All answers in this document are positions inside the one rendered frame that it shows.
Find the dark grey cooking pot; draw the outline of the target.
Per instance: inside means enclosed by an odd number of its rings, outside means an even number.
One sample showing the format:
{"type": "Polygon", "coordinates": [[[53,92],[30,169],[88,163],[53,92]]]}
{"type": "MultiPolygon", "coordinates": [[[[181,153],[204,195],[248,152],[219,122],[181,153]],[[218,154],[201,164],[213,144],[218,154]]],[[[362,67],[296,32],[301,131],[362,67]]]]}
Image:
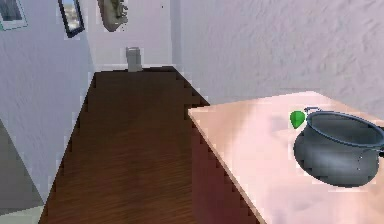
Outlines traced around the dark grey cooking pot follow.
{"type": "Polygon", "coordinates": [[[384,129],[363,118],[306,107],[306,127],[293,153],[300,167],[324,183],[352,188],[369,183],[384,155],[384,129]]]}

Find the grey wall ornament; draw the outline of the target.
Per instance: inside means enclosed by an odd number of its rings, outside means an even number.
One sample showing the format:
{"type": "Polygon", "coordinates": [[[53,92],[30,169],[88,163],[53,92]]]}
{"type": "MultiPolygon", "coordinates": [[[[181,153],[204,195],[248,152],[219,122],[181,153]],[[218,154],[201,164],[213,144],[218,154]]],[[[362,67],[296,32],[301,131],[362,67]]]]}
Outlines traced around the grey wall ornament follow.
{"type": "Polygon", "coordinates": [[[115,32],[122,24],[128,22],[128,7],[124,0],[97,0],[104,28],[115,32]]]}

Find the pale pink wooden table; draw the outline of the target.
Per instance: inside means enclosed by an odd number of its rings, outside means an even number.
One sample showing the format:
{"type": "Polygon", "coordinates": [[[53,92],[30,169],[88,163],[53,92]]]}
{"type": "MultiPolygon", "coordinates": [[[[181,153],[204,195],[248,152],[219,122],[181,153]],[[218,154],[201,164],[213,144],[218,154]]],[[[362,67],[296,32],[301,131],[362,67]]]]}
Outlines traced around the pale pink wooden table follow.
{"type": "Polygon", "coordinates": [[[384,224],[384,158],[356,188],[325,184],[297,164],[290,114],[307,106],[359,113],[312,91],[189,109],[198,224],[384,224]]]}

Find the grey bin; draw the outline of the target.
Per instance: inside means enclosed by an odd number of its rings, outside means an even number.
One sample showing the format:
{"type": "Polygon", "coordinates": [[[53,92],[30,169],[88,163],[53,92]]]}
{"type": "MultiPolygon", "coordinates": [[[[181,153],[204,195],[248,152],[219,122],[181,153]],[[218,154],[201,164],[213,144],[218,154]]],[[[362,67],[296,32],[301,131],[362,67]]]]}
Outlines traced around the grey bin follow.
{"type": "Polygon", "coordinates": [[[126,49],[126,59],[129,72],[139,72],[142,70],[141,52],[138,47],[128,47],[126,49]]]}

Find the white framed picture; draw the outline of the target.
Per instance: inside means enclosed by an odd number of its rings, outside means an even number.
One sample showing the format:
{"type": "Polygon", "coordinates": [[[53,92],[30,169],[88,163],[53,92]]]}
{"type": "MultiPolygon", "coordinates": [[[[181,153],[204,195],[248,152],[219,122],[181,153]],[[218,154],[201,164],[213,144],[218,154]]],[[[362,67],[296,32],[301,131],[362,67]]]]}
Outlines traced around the white framed picture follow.
{"type": "Polygon", "coordinates": [[[20,0],[0,0],[0,30],[27,27],[28,23],[20,0]]]}

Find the green pear-shaped fruit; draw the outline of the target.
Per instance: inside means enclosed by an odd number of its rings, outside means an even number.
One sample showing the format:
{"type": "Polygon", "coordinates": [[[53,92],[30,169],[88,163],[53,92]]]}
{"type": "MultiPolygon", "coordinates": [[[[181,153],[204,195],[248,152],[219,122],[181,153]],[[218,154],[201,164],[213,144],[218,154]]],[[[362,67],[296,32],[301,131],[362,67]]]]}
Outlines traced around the green pear-shaped fruit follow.
{"type": "Polygon", "coordinates": [[[302,111],[293,111],[290,114],[290,122],[294,129],[297,129],[305,120],[305,114],[302,111]]]}

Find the black framed picture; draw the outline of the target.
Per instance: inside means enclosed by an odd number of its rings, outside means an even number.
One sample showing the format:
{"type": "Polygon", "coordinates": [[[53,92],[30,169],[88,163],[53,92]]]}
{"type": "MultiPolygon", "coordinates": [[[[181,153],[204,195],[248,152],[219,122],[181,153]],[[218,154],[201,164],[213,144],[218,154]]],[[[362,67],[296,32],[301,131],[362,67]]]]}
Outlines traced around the black framed picture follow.
{"type": "Polygon", "coordinates": [[[79,0],[58,0],[61,16],[68,38],[85,30],[79,0]]]}

